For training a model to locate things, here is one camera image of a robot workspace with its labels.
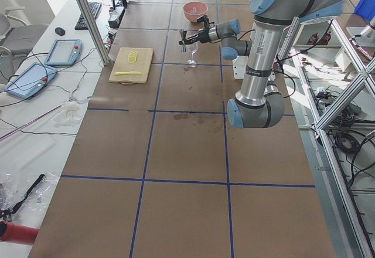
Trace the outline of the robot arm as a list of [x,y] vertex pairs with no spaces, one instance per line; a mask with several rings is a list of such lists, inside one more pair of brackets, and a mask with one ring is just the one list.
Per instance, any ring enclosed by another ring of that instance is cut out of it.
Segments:
[[283,30],[294,18],[301,23],[312,23],[337,17],[344,5],[345,0],[250,0],[254,15],[250,40],[237,39],[238,20],[216,25],[202,16],[198,21],[204,22],[204,27],[191,37],[181,30],[179,44],[220,40],[224,59],[247,56],[241,89],[227,103],[228,119],[234,128],[268,128],[284,115],[284,98],[270,78]]

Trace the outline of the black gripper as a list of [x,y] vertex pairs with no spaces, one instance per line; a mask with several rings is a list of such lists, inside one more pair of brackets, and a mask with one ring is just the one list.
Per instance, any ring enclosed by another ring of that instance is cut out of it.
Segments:
[[203,15],[197,18],[197,23],[204,23],[204,27],[199,29],[197,34],[191,37],[183,36],[182,40],[179,41],[179,43],[195,43],[195,42],[209,43],[213,41],[209,35],[210,29],[213,27],[213,22],[210,21],[208,16]]

